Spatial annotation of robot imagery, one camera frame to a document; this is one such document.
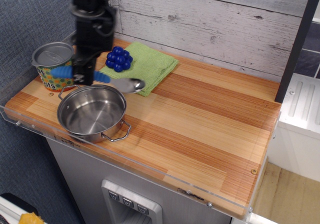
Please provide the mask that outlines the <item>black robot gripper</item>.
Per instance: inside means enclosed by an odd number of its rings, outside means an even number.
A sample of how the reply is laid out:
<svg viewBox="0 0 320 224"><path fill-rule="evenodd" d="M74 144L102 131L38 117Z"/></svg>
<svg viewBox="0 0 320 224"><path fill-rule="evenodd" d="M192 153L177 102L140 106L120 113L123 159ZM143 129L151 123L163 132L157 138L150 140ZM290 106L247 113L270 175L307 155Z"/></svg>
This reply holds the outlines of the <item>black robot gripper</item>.
<svg viewBox="0 0 320 224"><path fill-rule="evenodd" d="M76 22L73 37L76 49L72 57L73 83L90 86L94 81L97 58L113 47L117 11L110 6L86 11L75 5L70 6L70 11Z"/></svg>

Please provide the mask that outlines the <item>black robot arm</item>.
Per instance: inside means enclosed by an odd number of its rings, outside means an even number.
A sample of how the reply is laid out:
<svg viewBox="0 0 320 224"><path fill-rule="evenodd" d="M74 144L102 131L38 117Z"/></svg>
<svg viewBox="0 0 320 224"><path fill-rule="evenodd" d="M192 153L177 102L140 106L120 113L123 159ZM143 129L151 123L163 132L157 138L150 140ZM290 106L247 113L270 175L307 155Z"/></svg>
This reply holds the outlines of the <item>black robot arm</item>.
<svg viewBox="0 0 320 224"><path fill-rule="evenodd" d="M70 11L76 27L72 78L76 84L89 86L94 81L97 58L113 47L117 10L109 6L109 0L72 0Z"/></svg>

